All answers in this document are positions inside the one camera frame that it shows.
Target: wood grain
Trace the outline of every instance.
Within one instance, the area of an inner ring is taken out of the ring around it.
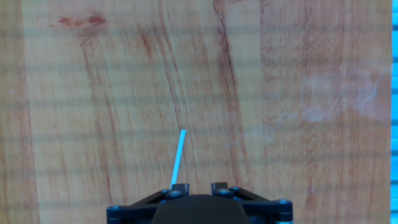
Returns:
[[[179,182],[388,223],[391,1],[0,0],[0,220],[104,223]]]

